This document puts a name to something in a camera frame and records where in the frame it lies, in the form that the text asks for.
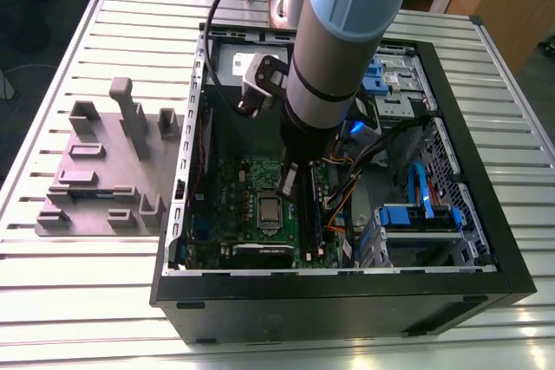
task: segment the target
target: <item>white sticker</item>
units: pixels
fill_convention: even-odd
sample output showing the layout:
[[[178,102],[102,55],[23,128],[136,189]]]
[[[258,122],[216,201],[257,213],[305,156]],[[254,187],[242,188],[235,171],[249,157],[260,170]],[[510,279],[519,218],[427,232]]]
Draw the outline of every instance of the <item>white sticker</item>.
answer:
[[[397,79],[395,74],[385,74],[383,77],[385,78],[385,82],[387,82],[389,84],[398,84],[399,83],[399,80]]]
[[[343,251],[345,252],[345,254],[350,260],[350,256],[353,254],[353,248],[350,247],[350,244],[347,241],[347,239],[343,240]]]
[[[233,68],[232,74],[242,77],[245,75],[246,70],[249,68],[252,62],[252,58],[254,58],[254,54],[243,54],[238,52],[233,56]]]

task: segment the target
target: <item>black cable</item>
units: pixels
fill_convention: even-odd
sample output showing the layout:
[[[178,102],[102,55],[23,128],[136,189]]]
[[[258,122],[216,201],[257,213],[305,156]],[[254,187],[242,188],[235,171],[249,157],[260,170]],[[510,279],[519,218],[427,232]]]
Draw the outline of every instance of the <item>black cable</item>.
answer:
[[[210,49],[208,48],[208,35],[210,33],[210,27],[212,26],[212,19],[214,18],[214,14],[216,13],[216,9],[218,8],[220,1],[221,0],[214,0],[214,2],[212,3],[212,7],[210,8],[210,11],[208,12],[208,17],[206,18],[205,30],[203,32],[205,54],[206,54],[206,58],[205,58],[206,69],[208,70],[208,74],[212,77],[212,80],[214,81],[214,87],[216,88],[216,91],[218,91],[222,100],[225,101],[225,103],[227,103],[227,105],[236,114],[239,114],[241,116],[249,116],[251,112],[249,112],[248,110],[239,108],[228,97],[225,96],[223,91],[224,87],[222,86],[222,83],[219,81],[218,75],[216,74],[216,71],[214,71],[214,67],[210,60]]]
[[[355,186],[356,179],[361,174],[362,166],[367,162],[370,162],[378,153],[386,149],[399,134],[411,127],[424,126],[431,119],[432,116],[424,114],[415,119],[401,121],[380,136],[372,145],[366,146],[351,164],[345,181],[337,187],[339,191],[331,194],[327,204],[332,204],[336,199],[349,190],[351,186]]]
[[[370,147],[365,148],[361,154],[355,159],[350,166],[349,174],[356,172],[365,163],[370,162],[379,152],[389,146],[389,144],[401,133],[405,132],[411,127],[418,127],[426,125],[432,116],[424,114],[411,120],[404,120],[397,123],[390,128],[385,134],[380,136],[376,142]]]

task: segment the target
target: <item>black case frame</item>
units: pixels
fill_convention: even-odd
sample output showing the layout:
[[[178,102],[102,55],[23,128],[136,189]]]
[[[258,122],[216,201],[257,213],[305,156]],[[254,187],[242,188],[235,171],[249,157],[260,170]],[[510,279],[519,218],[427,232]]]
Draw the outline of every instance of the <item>black case frame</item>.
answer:
[[[229,43],[250,42],[221,33],[258,32],[260,40],[269,34],[295,35],[238,26],[220,25],[212,32],[216,30],[217,42]],[[150,303],[163,309],[185,342],[439,334],[486,308],[508,306],[536,291],[434,46],[385,38],[382,42],[413,47],[420,57],[460,164],[459,180],[471,193],[498,272],[364,275],[353,269],[336,276],[162,276],[164,228]],[[291,41],[277,45],[288,46],[291,54]]]

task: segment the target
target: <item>white table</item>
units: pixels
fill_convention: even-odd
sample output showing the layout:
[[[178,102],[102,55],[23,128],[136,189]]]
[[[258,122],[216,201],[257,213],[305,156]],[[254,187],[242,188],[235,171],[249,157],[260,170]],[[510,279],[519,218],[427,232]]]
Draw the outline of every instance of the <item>white table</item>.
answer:
[[[0,191],[0,362],[94,370],[552,368],[554,152],[489,36],[464,16],[402,11],[387,36],[436,47],[539,290],[514,307],[430,338],[186,346],[148,305],[156,237],[36,236],[74,102],[116,111],[109,80],[128,76],[145,113],[183,114],[211,1],[90,0]],[[216,17],[266,26],[267,2],[224,0]]]

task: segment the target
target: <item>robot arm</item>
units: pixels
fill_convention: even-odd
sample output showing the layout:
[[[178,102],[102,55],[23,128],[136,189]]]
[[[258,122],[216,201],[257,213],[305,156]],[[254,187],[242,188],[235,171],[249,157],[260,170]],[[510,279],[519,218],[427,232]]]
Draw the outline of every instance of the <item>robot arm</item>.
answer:
[[[337,133],[401,3],[304,0],[286,81],[284,75],[274,77],[272,87],[277,96],[285,96],[280,130],[286,151],[278,186],[285,197],[290,197],[297,172],[320,158]],[[267,77],[260,74],[263,64],[269,62],[266,58],[259,57],[252,64],[256,68],[250,73],[251,85],[261,86],[261,81],[268,85]],[[265,103],[269,96],[276,96],[268,88],[262,89],[269,93]]]

